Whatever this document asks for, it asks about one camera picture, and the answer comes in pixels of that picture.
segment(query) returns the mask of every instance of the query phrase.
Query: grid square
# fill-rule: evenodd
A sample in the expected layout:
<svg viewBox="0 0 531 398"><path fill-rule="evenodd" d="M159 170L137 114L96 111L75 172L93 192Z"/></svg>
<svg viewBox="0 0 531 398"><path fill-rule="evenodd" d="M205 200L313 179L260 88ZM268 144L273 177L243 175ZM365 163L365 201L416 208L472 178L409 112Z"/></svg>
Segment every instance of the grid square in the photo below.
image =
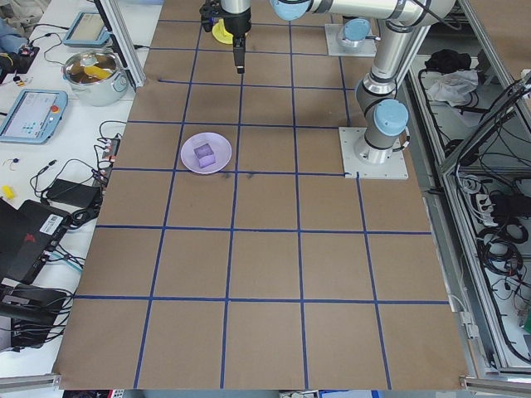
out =
<svg viewBox="0 0 531 398"><path fill-rule="evenodd" d="M292 51L295 54L314 54L327 56L324 25L320 27L291 27Z"/></svg>
<svg viewBox="0 0 531 398"><path fill-rule="evenodd" d="M237 191L237 228L297 228L295 177L240 174Z"/></svg>
<svg viewBox="0 0 531 398"><path fill-rule="evenodd" d="M299 172L343 174L337 129L297 129Z"/></svg>
<svg viewBox="0 0 531 398"><path fill-rule="evenodd" d="M173 169L180 124L127 124L116 167Z"/></svg>
<svg viewBox="0 0 531 398"><path fill-rule="evenodd" d="M238 168L246 171L294 172L293 129L242 127Z"/></svg>
<svg viewBox="0 0 531 398"><path fill-rule="evenodd" d="M379 299L448 299L432 236L371 235L369 242Z"/></svg>
<svg viewBox="0 0 531 398"><path fill-rule="evenodd" d="M195 51L149 50L144 71L152 80L190 81Z"/></svg>
<svg viewBox="0 0 531 398"><path fill-rule="evenodd" d="M303 234L306 299L372 300L363 235Z"/></svg>
<svg viewBox="0 0 531 398"><path fill-rule="evenodd" d="M188 85L146 80L134 97L129 120L180 123L187 95Z"/></svg>
<svg viewBox="0 0 531 398"><path fill-rule="evenodd" d="M105 192L98 224L161 226L171 179L170 172L114 170Z"/></svg>
<svg viewBox="0 0 531 398"><path fill-rule="evenodd" d="M155 301L139 388L219 388L223 305Z"/></svg>
<svg viewBox="0 0 531 398"><path fill-rule="evenodd" d="M291 87L290 68L291 60L287 54L250 52L246 54L246 73L243 76L243 82L246 85Z"/></svg>
<svg viewBox="0 0 531 398"><path fill-rule="evenodd" d="M298 126L338 127L347 124L342 90L295 89Z"/></svg>
<svg viewBox="0 0 531 398"><path fill-rule="evenodd" d="M304 388L300 306L230 303L225 388Z"/></svg>
<svg viewBox="0 0 531 398"><path fill-rule="evenodd" d="M186 124L184 126L183 130L183 138L181 139L181 148L183 147L184 143L186 143L187 139L192 137L193 135L197 133L204 133L204 132L213 132L218 133L225 137L227 141L231 144L232 149L232 156L231 160L229 160L229 163L223 168L224 171L234 171L235 163L236 163L236 134L237 134L238 127L237 126L226 126L223 124L219 124L216 126L210 125L210 124ZM183 164L183 161L181 160L181 156L179 154L179 160L177 165L179 170L184 170L186 167Z"/></svg>
<svg viewBox="0 0 531 398"><path fill-rule="evenodd" d="M295 87L343 88L337 56L293 56Z"/></svg>
<svg viewBox="0 0 531 398"><path fill-rule="evenodd" d="M158 21L151 48L195 49L201 31L199 9L194 22Z"/></svg>
<svg viewBox="0 0 531 398"><path fill-rule="evenodd" d="M90 390L95 381L105 390L133 387L148 302L78 298L74 305L54 365L61 389Z"/></svg>
<svg viewBox="0 0 531 398"><path fill-rule="evenodd" d="M414 174L406 181L362 180L361 190L369 231L430 231Z"/></svg>
<svg viewBox="0 0 531 398"><path fill-rule="evenodd" d="M300 176L303 230L361 231L358 190L344 177Z"/></svg>
<svg viewBox="0 0 531 398"><path fill-rule="evenodd" d="M187 122L238 123L240 87L193 85L190 91Z"/></svg>
<svg viewBox="0 0 531 398"><path fill-rule="evenodd" d="M236 232L231 297L300 298L298 247L296 233Z"/></svg>
<svg viewBox="0 0 531 398"><path fill-rule="evenodd" d="M193 81L239 85L241 75L236 73L232 52L199 51Z"/></svg>
<svg viewBox="0 0 531 398"><path fill-rule="evenodd" d="M228 228L231 226L234 176L200 176L180 172L174 183L169 226Z"/></svg>
<svg viewBox="0 0 531 398"><path fill-rule="evenodd" d="M249 52L290 52L290 28L286 25L253 25L247 34Z"/></svg>
<svg viewBox="0 0 531 398"><path fill-rule="evenodd" d="M387 389L374 305L310 303L304 319L310 387Z"/></svg>
<svg viewBox="0 0 531 398"><path fill-rule="evenodd" d="M468 371L450 306L381 305L380 318L394 390L460 389Z"/></svg>
<svg viewBox="0 0 531 398"><path fill-rule="evenodd" d="M149 296L160 234L160 230L96 229L76 292Z"/></svg>
<svg viewBox="0 0 531 398"><path fill-rule="evenodd" d="M293 125L291 89L243 88L241 122L244 124Z"/></svg>
<svg viewBox="0 0 531 398"><path fill-rule="evenodd" d="M155 293L225 297L229 237L220 231L166 231Z"/></svg>

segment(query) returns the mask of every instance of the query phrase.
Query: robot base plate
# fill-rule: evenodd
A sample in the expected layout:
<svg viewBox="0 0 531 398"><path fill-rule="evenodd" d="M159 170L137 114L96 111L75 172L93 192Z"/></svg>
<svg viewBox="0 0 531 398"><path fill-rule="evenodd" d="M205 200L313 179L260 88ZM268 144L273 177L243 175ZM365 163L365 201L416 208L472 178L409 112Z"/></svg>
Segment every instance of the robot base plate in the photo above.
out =
<svg viewBox="0 0 531 398"><path fill-rule="evenodd" d="M348 48L338 43L338 34L343 25L335 23L326 23L324 32L326 33L326 44L329 48L329 56L359 56L371 57L376 54L376 45L374 40L365 40L358 48Z"/></svg>
<svg viewBox="0 0 531 398"><path fill-rule="evenodd" d="M384 164L371 165L359 160L354 152L354 144L365 134L366 128L340 127L341 153L343 155L343 169L346 178L360 178L378 180L407 180L406 162L402 152L394 152Z"/></svg>

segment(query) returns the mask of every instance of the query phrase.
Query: laptop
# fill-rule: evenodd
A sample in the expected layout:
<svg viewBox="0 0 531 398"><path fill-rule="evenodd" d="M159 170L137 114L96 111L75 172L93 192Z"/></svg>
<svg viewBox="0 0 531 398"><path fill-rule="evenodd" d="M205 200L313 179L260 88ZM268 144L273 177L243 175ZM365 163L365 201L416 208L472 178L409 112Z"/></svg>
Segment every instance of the laptop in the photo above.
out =
<svg viewBox="0 0 531 398"><path fill-rule="evenodd" d="M27 200L17 210L0 199L0 280L31 284L70 224L70 213Z"/></svg>

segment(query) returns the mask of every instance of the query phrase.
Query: metal pot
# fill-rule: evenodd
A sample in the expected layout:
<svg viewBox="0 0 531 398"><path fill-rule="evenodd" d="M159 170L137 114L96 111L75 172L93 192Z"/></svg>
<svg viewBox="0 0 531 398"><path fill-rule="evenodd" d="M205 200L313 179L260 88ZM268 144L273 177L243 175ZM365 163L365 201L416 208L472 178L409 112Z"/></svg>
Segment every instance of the metal pot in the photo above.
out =
<svg viewBox="0 0 531 398"><path fill-rule="evenodd" d="M65 63L62 71L63 78L70 83L76 96L94 106L114 103L124 96L129 87L124 68L110 51L76 54Z"/></svg>

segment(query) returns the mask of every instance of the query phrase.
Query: transparent purple block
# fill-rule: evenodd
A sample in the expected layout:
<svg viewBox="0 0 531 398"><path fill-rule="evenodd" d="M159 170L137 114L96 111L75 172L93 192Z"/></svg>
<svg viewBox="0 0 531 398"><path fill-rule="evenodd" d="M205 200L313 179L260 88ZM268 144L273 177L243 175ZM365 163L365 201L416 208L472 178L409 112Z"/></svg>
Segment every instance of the transparent purple block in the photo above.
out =
<svg viewBox="0 0 531 398"><path fill-rule="evenodd" d="M196 154L196 158L199 161L199 167L205 168L216 162L216 156L214 156L214 151L210 148L210 145L207 143L202 146L195 148L193 152Z"/></svg>

